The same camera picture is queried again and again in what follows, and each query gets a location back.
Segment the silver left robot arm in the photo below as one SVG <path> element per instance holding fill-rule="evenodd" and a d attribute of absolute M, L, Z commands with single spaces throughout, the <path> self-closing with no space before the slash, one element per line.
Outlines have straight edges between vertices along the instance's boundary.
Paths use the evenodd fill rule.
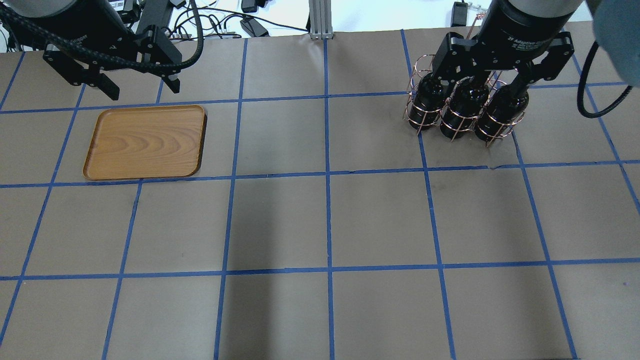
<path fill-rule="evenodd" d="M 17 44 L 42 50 L 42 59 L 70 85 L 87 85 L 118 100 L 121 90 L 107 76 L 125 69 L 87 54 L 86 50 L 129 62 L 151 64 L 152 75 L 161 77 L 179 92 L 177 69 L 159 69 L 183 61 L 181 52 L 167 36 L 173 9 L 182 0 L 5 0 L 12 13 L 1 13 L 4 28 Z M 49 34 L 83 47 L 83 51 L 55 43 L 48 35 L 28 28 L 24 19 Z"/>

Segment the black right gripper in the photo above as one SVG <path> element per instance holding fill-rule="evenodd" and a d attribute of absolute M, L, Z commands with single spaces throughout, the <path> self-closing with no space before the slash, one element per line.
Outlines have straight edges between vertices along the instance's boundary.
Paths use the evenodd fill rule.
<path fill-rule="evenodd" d="M 493 0 L 475 36 L 445 35 L 432 79 L 444 86 L 515 69 L 509 96 L 519 99 L 535 82 L 556 79 L 573 56 L 572 35 L 563 27 L 574 11 L 573 0 Z"/>

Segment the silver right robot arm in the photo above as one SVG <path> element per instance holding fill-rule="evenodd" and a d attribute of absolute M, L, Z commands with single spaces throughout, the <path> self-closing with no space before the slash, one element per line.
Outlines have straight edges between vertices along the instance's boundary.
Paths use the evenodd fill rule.
<path fill-rule="evenodd" d="M 465 78 L 484 84 L 491 71 L 516 69 L 508 86 L 512 97 L 539 80 L 555 79 L 574 52 L 570 35 L 562 28 L 580 5 L 578 0 L 494 0 L 478 34 L 465 39 L 457 32 L 445 35 L 426 77 L 436 85 Z M 584 98 L 586 80 L 598 50 L 606 51 L 626 89 L 606 108 L 610 112 L 639 86 L 639 2 L 589 0 L 594 41 L 578 83 Z"/>

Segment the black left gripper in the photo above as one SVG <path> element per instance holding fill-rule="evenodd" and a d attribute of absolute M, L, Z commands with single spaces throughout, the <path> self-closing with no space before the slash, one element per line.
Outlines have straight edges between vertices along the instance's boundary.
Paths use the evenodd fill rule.
<path fill-rule="evenodd" d="M 109 0 L 32 0 L 30 34 L 43 59 L 69 84 L 94 85 L 110 100 L 121 89 L 107 71 L 133 69 L 162 78 L 179 94 L 183 56 L 166 35 L 173 0 L 133 0 L 137 28 Z"/>

